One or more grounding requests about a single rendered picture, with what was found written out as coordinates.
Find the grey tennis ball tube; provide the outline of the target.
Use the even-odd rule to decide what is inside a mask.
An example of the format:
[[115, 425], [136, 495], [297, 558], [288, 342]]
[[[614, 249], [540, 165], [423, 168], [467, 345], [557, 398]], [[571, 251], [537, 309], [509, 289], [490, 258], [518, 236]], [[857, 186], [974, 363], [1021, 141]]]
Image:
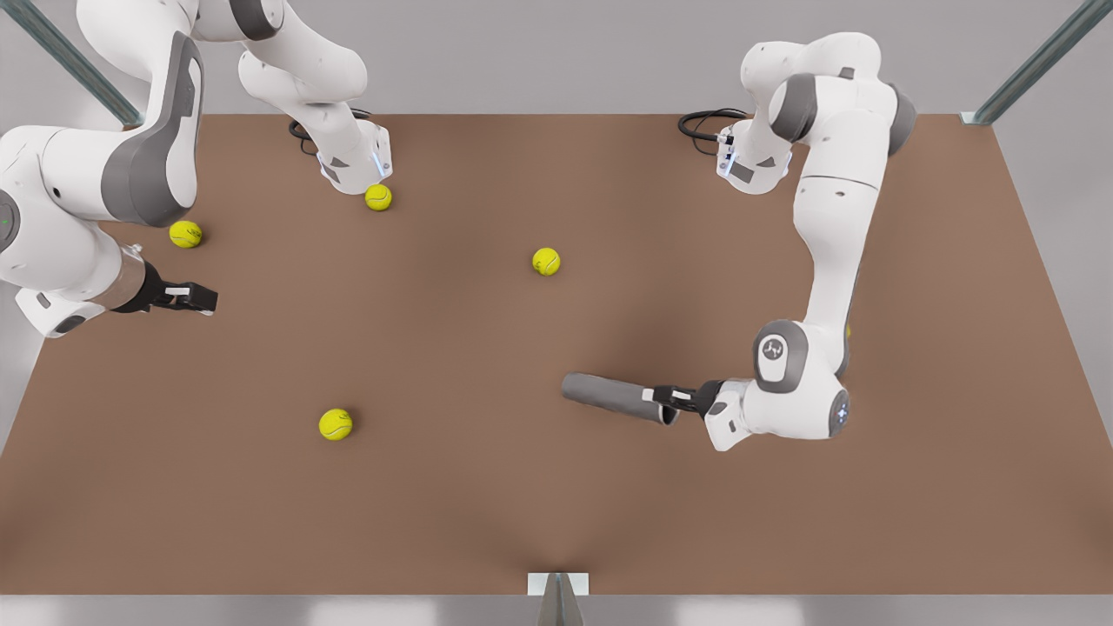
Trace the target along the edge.
[[671, 426], [678, 411], [662, 403], [643, 401], [643, 389], [639, 384], [570, 372], [561, 385], [562, 397], [573, 402], [597, 407], [620, 415], [639, 417], [662, 426]]

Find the silver frame post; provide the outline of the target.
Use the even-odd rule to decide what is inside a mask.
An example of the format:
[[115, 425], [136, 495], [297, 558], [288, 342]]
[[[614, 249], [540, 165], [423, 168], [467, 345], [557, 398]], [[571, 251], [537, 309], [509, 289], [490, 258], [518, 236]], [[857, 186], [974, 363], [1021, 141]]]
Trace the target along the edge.
[[142, 113], [89, 61], [83, 52], [41, 12], [31, 0], [0, 0], [0, 10], [60, 63], [124, 127], [137, 127]]
[[588, 573], [529, 573], [526, 595], [541, 596], [536, 626], [584, 626], [579, 597], [590, 593]]
[[1021, 63], [1009, 79], [989, 95], [978, 110], [961, 113], [961, 123], [974, 126], [989, 126], [997, 123], [1002, 115], [1022, 98], [1022, 95], [1030, 91], [1050, 68], [1058, 63], [1110, 13], [1113, 13], [1113, 0], [1084, 0], [1072, 14], [1066, 17], [1064, 23], [1030, 55], [1025, 63]]

